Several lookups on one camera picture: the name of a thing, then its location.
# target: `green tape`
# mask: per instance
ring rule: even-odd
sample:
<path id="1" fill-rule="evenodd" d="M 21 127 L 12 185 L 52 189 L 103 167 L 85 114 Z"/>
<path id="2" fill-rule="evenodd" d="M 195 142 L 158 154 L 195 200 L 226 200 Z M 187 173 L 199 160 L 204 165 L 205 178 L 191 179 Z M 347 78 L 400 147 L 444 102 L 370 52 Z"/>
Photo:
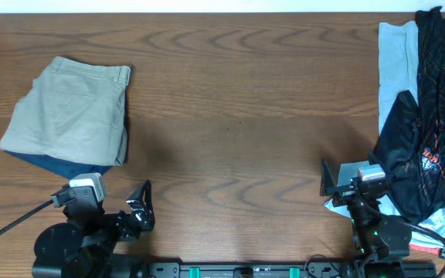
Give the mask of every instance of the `green tape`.
<path id="1" fill-rule="evenodd" d="M 300 269 L 297 267 L 290 267 L 290 278 L 300 278 Z"/>
<path id="2" fill-rule="evenodd" d="M 191 267 L 190 268 L 190 278 L 200 278 L 200 268 Z"/>

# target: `waistband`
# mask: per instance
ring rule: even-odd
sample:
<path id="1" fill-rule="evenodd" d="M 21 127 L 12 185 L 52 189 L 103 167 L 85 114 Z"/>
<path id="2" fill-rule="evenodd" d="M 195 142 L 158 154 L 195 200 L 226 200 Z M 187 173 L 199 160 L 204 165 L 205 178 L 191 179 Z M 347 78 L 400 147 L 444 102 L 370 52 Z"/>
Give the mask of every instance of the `waistband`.
<path id="1" fill-rule="evenodd" d="M 84 76 L 112 78 L 115 82 L 128 85 L 130 79 L 129 66 L 91 66 L 78 63 L 63 57 L 56 57 L 48 66 L 54 73 L 68 71 Z"/>

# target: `folded shorts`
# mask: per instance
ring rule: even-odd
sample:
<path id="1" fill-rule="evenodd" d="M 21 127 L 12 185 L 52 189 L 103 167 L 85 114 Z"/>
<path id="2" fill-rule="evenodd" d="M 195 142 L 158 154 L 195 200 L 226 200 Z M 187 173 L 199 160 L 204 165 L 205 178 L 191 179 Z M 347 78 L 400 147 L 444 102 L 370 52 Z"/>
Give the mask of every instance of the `folded shorts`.
<path id="1" fill-rule="evenodd" d="M 0 148 L 82 164 L 122 165 L 128 66 L 56 57 L 15 106 Z"/>

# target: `printed logo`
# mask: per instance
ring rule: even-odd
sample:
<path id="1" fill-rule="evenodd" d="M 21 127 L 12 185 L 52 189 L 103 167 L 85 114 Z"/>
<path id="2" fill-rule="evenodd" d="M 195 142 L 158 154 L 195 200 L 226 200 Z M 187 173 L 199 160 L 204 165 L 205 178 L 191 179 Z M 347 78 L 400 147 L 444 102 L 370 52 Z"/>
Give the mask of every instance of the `printed logo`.
<path id="1" fill-rule="evenodd" d="M 433 169 L 437 171 L 437 166 L 440 163 L 440 155 L 439 154 L 432 154 L 430 152 L 430 149 L 428 147 L 423 149 L 422 153 L 422 167 L 423 170 L 429 171 L 430 169 Z"/>

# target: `wooden table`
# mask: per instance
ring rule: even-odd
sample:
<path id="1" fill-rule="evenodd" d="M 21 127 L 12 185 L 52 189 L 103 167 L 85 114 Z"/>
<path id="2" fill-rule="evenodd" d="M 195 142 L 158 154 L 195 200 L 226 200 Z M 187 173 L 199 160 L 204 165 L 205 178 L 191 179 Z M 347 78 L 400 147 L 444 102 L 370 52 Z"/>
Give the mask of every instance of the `wooden table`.
<path id="1" fill-rule="evenodd" d="M 353 250 L 318 195 L 320 159 L 366 158 L 378 137 L 379 22 L 413 14 L 0 15 L 0 139 L 54 56 L 133 67 L 127 163 L 107 212 L 153 183 L 155 231 L 117 252 L 186 262 L 305 261 Z M 0 228 L 66 183 L 0 151 Z M 46 208 L 0 237 L 0 277 L 29 277 Z M 443 261 L 412 252 L 411 259 Z"/>

